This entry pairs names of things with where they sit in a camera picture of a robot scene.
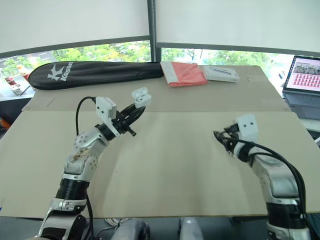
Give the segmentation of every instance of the orange bottle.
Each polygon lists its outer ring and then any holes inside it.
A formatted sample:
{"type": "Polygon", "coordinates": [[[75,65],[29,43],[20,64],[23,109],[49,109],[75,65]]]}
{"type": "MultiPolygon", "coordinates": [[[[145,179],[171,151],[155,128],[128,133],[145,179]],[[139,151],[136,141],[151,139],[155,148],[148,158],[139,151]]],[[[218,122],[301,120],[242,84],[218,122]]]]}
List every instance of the orange bottle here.
{"type": "Polygon", "coordinates": [[[10,128],[10,124],[6,121],[6,120],[4,120],[2,117],[0,117],[0,125],[2,126],[2,127],[4,127],[5,129],[8,129],[8,128],[10,128]]]}
{"type": "Polygon", "coordinates": [[[27,68],[25,68],[25,66],[23,66],[22,64],[18,64],[16,68],[19,70],[19,73],[21,74],[21,76],[24,77],[24,79],[27,82],[29,82],[30,71],[27,68]]]}

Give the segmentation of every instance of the laptop screen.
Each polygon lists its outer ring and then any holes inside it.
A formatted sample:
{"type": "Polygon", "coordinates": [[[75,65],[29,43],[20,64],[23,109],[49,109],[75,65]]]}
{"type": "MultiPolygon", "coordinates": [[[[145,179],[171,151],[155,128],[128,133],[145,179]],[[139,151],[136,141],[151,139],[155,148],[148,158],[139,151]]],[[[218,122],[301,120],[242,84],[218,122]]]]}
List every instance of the laptop screen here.
{"type": "Polygon", "coordinates": [[[320,94],[320,58],[294,56],[283,91],[320,94]]]}

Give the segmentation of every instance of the laptop keyboard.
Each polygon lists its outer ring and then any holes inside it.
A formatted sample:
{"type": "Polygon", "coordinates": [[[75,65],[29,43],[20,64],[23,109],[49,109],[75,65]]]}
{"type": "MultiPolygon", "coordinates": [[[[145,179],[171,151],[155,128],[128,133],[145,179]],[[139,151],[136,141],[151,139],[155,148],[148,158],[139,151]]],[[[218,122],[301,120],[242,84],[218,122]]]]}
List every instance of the laptop keyboard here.
{"type": "Polygon", "coordinates": [[[285,96],[290,104],[320,107],[320,96],[303,94],[286,94],[285,96]]]}

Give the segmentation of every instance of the table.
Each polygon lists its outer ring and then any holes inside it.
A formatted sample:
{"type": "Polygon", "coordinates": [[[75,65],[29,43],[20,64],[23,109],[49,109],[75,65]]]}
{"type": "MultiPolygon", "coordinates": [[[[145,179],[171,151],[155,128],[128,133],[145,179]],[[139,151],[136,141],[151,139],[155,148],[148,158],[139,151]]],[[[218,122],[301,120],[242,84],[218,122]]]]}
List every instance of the table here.
{"type": "MultiPolygon", "coordinates": [[[[152,95],[148,112],[291,111],[259,66],[226,67],[236,70],[240,77],[238,83],[210,81],[201,86],[170,87],[161,77],[62,90],[37,90],[23,110],[75,111],[85,96],[108,96],[118,109],[122,109],[133,101],[133,90],[147,87],[152,95]]],[[[95,108],[88,101],[83,103],[81,110],[95,111],[95,108]]]]}
{"type": "MultiPolygon", "coordinates": [[[[164,79],[150,79],[37,91],[0,141],[0,214],[46,214],[75,138],[73,107],[79,99],[106,91],[104,96],[111,95],[119,107],[125,107],[132,102],[130,91],[143,86],[152,94],[152,105],[132,125],[137,136],[126,134],[113,140],[101,155],[90,183],[88,194],[95,217],[266,214],[256,176],[246,164],[228,155],[212,135],[213,130],[222,130],[248,111],[256,115],[259,143],[283,154],[303,175],[307,211],[320,211],[317,145],[274,88],[268,86],[261,70],[260,75],[257,67],[236,70],[240,75],[237,84],[170,88],[164,79]],[[260,79],[247,83],[247,75],[260,79]],[[233,94],[221,101],[226,93],[233,94]],[[262,96],[264,100],[258,98],[243,105],[249,102],[248,96],[262,96]],[[218,102],[232,104],[221,111],[218,102]],[[28,129],[21,134],[26,124],[28,129]],[[297,140],[299,147],[293,147],[297,140]],[[26,204],[21,204],[21,197],[26,204]]],[[[90,101],[83,109],[91,111],[79,115],[80,131],[101,122],[89,104],[90,101]]]]}

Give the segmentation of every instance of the laptop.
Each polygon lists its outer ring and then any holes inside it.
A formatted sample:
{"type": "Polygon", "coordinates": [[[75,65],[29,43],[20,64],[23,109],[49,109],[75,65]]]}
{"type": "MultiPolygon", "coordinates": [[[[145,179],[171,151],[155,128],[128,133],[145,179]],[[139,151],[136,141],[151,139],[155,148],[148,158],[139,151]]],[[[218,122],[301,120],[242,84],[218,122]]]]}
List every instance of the laptop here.
{"type": "Polygon", "coordinates": [[[320,58],[294,56],[282,94],[299,118],[320,120],[320,58]]]}

